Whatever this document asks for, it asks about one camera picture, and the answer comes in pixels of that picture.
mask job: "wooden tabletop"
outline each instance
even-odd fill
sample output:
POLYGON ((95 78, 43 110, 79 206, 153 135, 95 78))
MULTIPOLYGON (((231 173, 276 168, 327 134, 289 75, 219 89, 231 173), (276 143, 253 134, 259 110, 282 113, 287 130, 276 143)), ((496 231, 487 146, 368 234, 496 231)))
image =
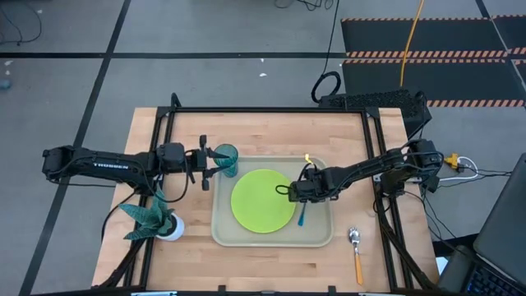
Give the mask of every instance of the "wooden tabletop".
MULTIPOLYGON (((125 153, 147 151, 155 121, 155 109, 136 109, 125 153)), ((381 109, 387 148, 403 145, 404 123, 398 109, 381 109)), ((370 121, 373 141, 374 123, 370 121)), ((235 145, 240 155, 304 155, 309 153, 328 166, 347 166, 367 159, 362 121, 351 113, 177 113, 172 141, 186 149, 197 148, 199 135, 208 136, 208 146, 235 145)), ((184 199, 172 204, 185 221, 186 229, 176 242, 156 239, 150 266, 148 289, 327 291, 389 291, 382 251, 381 233, 372 210, 371 179, 354 183, 332 204, 335 235, 319 248, 222 247, 211 237, 213 190, 201 190, 201 176, 188 188, 184 199), (360 257, 364 284, 356 282, 353 248, 348 228, 360 229, 360 257)), ((164 183, 167 198, 178 197, 184 184, 182 174, 169 175, 164 183)), ((418 194, 416 186, 406 190, 418 194)), ((117 185, 112 206, 131 193, 117 185)), ((130 203, 137 203, 138 197, 130 203)), ((409 253, 432 281, 438 281, 435 255, 422 203, 410 195, 401 196, 399 212, 409 253)), ((133 220, 118 210, 108 222, 100 249, 93 284, 100 284, 127 253, 123 240, 133 230, 133 220)), ((393 249, 398 285, 404 286, 399 257, 393 249)), ((137 256, 134 283, 138 283, 143 253, 137 256)))

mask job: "white cable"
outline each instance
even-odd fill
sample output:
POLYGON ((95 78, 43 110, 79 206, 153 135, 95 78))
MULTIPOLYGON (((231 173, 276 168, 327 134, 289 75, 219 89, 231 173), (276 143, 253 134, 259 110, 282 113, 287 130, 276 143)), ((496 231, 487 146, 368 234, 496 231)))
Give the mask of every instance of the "white cable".
POLYGON ((474 172, 475 174, 473 176, 469 176, 469 177, 452 177, 452 178, 442 178, 441 179, 441 182, 444 182, 444 181, 454 181, 454 180, 471 180, 471 179, 475 179, 476 177, 478 177, 478 168, 477 168, 477 165, 475 164, 474 161, 472 161, 470 158, 466 157, 466 156, 459 156, 459 158, 457 159, 457 162, 460 164, 460 160, 467 160, 469 161, 472 165, 473 165, 473 169, 474 169, 474 172))

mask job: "lime green plate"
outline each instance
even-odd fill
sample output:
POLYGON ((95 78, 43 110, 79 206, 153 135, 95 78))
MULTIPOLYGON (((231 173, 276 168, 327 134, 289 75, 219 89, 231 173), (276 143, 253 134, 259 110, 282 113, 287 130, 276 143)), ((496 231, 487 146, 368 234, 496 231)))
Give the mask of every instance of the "lime green plate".
POLYGON ((275 191, 277 185, 290 181, 271 169, 257 169, 245 174, 232 190, 231 206, 236 220, 244 228, 268 234, 284 227, 293 217, 296 203, 275 191))

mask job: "plastic tray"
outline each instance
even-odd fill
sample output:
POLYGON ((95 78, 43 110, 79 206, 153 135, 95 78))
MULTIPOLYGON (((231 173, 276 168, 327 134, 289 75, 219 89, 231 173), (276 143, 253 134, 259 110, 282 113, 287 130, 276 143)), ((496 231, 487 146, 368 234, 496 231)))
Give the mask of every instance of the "plastic tray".
MULTIPOLYGON (((326 167, 316 157, 311 157, 311 161, 319 169, 326 167)), ((307 204, 303 226, 298 226, 303 207, 303 204, 298 203, 290 222, 270 234, 256 234, 242 227, 233 216, 230 206, 232 190, 245 173, 255 169, 273 169, 294 181, 298 179, 305 163, 305 159, 300 156, 244 156, 238 159, 238 174, 234 178, 227 178, 222 173, 216 174, 211 223, 214 240, 226 247, 325 246, 334 233, 330 202, 307 204)))

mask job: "blue glass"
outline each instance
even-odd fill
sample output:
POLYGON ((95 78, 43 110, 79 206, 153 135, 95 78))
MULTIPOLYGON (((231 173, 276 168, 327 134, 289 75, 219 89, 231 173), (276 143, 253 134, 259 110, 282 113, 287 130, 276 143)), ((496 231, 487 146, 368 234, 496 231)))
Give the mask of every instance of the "blue glass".
POLYGON ((233 178, 238 174, 238 150, 230 144, 221 144, 215 148, 215 152, 227 155, 227 159, 214 159, 215 164, 219 167, 227 167, 222 170, 225 176, 233 178))

